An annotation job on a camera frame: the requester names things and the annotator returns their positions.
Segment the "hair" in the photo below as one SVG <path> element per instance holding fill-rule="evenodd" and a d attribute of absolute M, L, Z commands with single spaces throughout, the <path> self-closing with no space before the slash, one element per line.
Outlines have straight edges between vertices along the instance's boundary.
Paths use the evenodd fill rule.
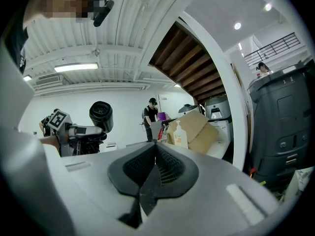
<path fill-rule="evenodd" d="M 270 72 L 269 67 L 268 67 L 268 66 L 266 66 L 266 64 L 265 64 L 265 63 L 263 63 L 263 62 L 259 62 L 259 64 L 258 64 L 258 69 L 260 69 L 263 65 L 266 67 L 267 71 L 268 71 L 268 72 Z"/>

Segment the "white arch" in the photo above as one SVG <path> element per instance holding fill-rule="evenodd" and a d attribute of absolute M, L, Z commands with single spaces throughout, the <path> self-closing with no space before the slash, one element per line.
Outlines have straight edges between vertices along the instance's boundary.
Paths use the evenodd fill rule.
<path fill-rule="evenodd" d="M 243 170 L 247 149 L 247 120 L 244 97 L 234 71 L 224 52 L 211 35 L 189 14 L 183 12 L 181 18 L 194 31 L 216 64 L 230 104 L 234 129 L 233 165 Z"/>

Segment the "railing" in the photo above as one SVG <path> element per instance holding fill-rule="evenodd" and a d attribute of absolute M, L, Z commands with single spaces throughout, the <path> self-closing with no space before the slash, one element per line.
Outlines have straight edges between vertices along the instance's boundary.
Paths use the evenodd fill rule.
<path fill-rule="evenodd" d="M 278 39 L 275 42 L 272 42 L 269 45 L 260 48 L 255 52 L 244 56 L 244 59 L 246 60 L 248 66 L 252 66 L 274 55 L 284 52 L 285 50 L 288 50 L 298 44 L 300 44 L 300 41 L 293 32 L 283 38 Z"/>

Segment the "black cap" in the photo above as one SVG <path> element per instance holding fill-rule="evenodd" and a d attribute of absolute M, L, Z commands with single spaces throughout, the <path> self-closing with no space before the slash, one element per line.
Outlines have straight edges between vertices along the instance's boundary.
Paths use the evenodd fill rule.
<path fill-rule="evenodd" d="M 149 102 L 152 103 L 153 105 L 157 105 L 157 104 L 158 104 L 158 103 L 157 103 L 157 100 L 156 100 L 155 98 L 151 98 L 151 99 L 149 100 Z"/>

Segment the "air conditioner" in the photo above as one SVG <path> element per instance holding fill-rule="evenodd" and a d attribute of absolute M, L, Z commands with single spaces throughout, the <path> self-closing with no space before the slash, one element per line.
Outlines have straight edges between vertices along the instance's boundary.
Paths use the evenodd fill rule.
<path fill-rule="evenodd" d="M 46 75 L 39 77 L 35 85 L 33 86 L 34 89 L 46 89 L 51 87 L 63 86 L 68 85 L 69 82 L 63 77 L 61 74 L 53 74 L 53 75 Z"/>

